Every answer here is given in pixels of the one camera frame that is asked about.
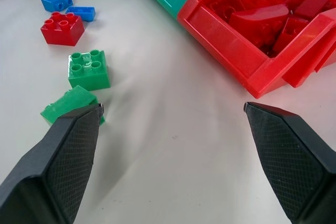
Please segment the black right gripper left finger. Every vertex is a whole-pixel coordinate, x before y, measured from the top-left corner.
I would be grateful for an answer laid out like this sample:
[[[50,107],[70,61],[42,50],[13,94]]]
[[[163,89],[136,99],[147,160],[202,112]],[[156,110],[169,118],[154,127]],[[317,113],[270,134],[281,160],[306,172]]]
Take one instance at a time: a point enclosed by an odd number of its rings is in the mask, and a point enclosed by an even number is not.
[[[60,116],[1,183],[1,223],[73,223],[91,174],[103,104]]]

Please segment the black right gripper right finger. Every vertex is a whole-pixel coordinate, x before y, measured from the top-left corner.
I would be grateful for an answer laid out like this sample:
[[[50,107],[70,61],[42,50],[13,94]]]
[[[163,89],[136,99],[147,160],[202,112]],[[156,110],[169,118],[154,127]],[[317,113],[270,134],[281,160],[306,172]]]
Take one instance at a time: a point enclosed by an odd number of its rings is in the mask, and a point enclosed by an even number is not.
[[[263,171],[291,223],[335,223],[335,151],[297,114],[244,105]]]

